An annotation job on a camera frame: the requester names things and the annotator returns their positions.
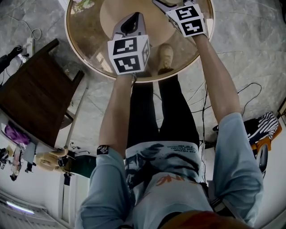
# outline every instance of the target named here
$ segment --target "black pants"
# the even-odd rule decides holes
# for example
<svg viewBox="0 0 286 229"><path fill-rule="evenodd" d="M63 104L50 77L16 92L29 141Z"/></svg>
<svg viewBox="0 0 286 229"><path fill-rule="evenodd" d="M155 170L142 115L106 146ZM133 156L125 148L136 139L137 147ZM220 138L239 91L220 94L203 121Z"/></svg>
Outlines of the black pants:
<svg viewBox="0 0 286 229"><path fill-rule="evenodd" d="M161 69L159 74L169 71ZM178 76L159 81L159 89L164 116L160 131L156 123L153 83L133 86L127 148L148 141L186 141L199 146L196 125Z"/></svg>

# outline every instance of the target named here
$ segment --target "marble floor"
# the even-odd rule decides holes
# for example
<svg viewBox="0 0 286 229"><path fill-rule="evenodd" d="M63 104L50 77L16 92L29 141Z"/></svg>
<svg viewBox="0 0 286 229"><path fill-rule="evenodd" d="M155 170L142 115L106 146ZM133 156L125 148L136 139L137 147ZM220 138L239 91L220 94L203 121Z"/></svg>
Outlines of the marble floor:
<svg viewBox="0 0 286 229"><path fill-rule="evenodd" d="M237 90L252 82L262 86L261 94L245 109L244 120L255 118L272 110L277 111L286 97L286 25L281 16L279 0L214 0L216 28L212 44L229 70ZM104 111L113 87L113 81L87 69L70 48L64 30L64 11L57 0L3 0L0 3L0 56L9 53L16 45L23 45L29 31L21 22L5 15L25 20L32 29L40 28L42 38L36 42L36 51L54 38L60 46L53 52L56 61L73 74L78 68L87 77L74 95L71 111L75 111L87 80L90 80L88 97L84 101L72 135L75 145L95 152ZM13 74L20 61L14 59L8 67ZM179 75L182 92L193 112L203 106L203 72L200 60ZM260 91L251 85L240 93L242 109ZM154 92L158 92L157 83ZM154 96L158 126L162 123L160 97ZM198 132L202 136L202 113L193 114ZM211 108L205 111L206 137L212 139L216 120ZM63 146L68 128L61 130L57 145Z"/></svg>

